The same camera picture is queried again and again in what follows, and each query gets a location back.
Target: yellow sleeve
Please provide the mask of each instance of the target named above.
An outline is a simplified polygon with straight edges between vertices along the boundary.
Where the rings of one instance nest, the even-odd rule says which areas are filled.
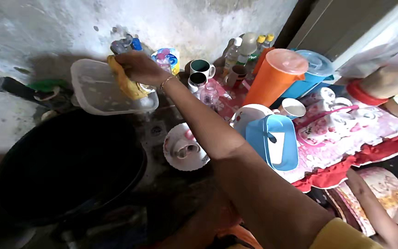
[[[383,247],[339,218],[320,230],[310,249],[382,249]]]

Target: snack package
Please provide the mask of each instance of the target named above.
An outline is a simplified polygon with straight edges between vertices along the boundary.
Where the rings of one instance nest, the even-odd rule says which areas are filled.
[[[159,53],[162,53],[163,49],[165,49],[165,48],[161,48],[158,51],[154,52],[151,55],[151,58],[154,61],[156,61],[156,55],[159,54]],[[179,70],[180,70],[180,66],[179,66],[179,51],[177,51],[175,48],[169,48],[169,50],[170,50],[170,54],[167,55],[167,56],[170,59],[170,66],[171,66],[171,69],[172,69],[172,74],[176,75],[176,74],[179,73]]]

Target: hand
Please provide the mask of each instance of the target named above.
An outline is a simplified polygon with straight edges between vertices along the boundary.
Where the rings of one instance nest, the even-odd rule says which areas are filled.
[[[122,65],[130,80],[144,85],[159,87],[168,77],[172,76],[143,52],[131,51],[116,55],[115,59]]]

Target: bracelet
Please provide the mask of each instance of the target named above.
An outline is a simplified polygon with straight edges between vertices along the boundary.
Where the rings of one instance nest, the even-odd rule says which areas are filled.
[[[176,78],[176,76],[172,75],[172,76],[169,76],[166,80],[164,80],[164,82],[160,86],[161,90],[164,90],[165,82],[167,82],[167,81],[169,81],[170,79],[173,79],[173,78]]]

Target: white plate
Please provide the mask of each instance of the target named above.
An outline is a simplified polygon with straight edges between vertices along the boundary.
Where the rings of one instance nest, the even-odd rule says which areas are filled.
[[[185,133],[189,130],[187,123],[178,124],[169,131],[164,140],[164,156],[171,166],[181,171],[193,171],[202,168],[210,158],[207,156],[205,150],[199,145],[200,151],[198,153],[190,154],[189,156],[179,159],[170,155],[170,150],[173,145],[180,139],[185,138]]]
[[[264,118],[270,114],[274,114],[273,111],[264,105],[244,105],[234,113],[229,125],[245,138],[245,128],[249,122]]]

